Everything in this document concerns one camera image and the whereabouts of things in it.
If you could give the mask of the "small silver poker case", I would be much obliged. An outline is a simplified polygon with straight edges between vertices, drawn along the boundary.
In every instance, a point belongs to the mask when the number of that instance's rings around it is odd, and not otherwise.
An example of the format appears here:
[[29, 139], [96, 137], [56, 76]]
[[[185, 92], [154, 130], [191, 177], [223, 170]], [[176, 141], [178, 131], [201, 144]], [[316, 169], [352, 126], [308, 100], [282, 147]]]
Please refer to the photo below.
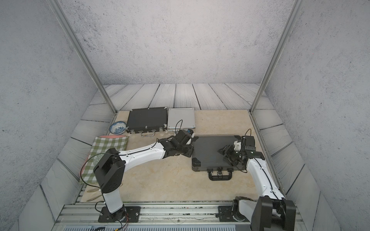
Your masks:
[[170, 108], [168, 110], [167, 131], [175, 132], [180, 127], [185, 130], [196, 127], [194, 108]]

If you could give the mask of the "large black poker case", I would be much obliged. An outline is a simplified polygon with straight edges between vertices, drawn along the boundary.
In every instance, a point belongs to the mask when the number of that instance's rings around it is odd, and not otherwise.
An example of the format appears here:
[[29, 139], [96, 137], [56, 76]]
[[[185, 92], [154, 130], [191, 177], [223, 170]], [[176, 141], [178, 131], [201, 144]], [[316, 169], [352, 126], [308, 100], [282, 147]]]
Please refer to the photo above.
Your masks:
[[229, 181], [234, 171], [246, 173], [246, 159], [234, 150], [238, 136], [200, 136], [192, 154], [192, 170], [207, 172], [211, 181]]

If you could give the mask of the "black carbon poker case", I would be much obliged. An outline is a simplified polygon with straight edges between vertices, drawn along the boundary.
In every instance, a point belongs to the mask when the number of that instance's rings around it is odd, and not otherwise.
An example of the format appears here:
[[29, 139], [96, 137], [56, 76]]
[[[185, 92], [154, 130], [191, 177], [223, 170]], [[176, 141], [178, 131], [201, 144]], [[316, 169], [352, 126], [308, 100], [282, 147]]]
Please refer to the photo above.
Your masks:
[[130, 111], [126, 131], [129, 134], [153, 133], [167, 130], [168, 109], [166, 107], [133, 109]]

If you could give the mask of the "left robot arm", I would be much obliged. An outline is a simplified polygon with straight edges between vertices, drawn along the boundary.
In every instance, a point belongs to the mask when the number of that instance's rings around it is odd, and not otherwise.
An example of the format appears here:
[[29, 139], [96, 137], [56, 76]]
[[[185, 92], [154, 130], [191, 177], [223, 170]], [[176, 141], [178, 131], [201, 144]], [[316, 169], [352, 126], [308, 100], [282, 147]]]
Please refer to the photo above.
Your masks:
[[194, 143], [198, 139], [193, 130], [180, 130], [174, 136], [157, 139], [153, 144], [128, 150], [117, 151], [111, 148], [103, 154], [93, 173], [105, 200], [105, 208], [110, 214], [123, 211], [119, 186], [126, 171], [150, 161], [183, 155], [191, 157]]

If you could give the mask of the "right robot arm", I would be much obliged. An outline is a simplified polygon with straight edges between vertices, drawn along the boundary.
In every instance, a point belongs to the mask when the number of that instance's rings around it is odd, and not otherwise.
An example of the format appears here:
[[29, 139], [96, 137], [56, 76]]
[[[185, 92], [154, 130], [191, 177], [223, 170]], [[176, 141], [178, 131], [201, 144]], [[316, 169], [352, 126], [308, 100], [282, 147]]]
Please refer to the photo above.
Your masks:
[[231, 166], [242, 164], [251, 174], [259, 198], [237, 196], [227, 212], [233, 220], [249, 222], [252, 231], [294, 231], [296, 206], [280, 192], [271, 176], [266, 158], [256, 150], [253, 136], [235, 136], [233, 144], [218, 150]]

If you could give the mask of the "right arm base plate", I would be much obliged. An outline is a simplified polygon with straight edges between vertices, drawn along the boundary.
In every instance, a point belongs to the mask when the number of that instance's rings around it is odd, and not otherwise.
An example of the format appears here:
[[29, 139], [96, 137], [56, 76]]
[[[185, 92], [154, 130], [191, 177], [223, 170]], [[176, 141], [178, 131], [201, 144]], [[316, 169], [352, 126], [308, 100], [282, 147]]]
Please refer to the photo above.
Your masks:
[[236, 206], [219, 206], [215, 217], [220, 222], [237, 222], [238, 219], [235, 216], [236, 211]]

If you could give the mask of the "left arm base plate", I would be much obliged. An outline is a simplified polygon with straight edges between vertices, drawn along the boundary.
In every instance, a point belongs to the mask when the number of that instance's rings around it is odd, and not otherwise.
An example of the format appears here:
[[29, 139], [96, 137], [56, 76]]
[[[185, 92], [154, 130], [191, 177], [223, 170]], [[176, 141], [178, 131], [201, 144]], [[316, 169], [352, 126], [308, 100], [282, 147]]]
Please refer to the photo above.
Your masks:
[[114, 213], [111, 213], [108, 207], [103, 207], [98, 222], [113, 223], [113, 222], [128, 222], [137, 223], [139, 221], [141, 207], [125, 207], [123, 206]]

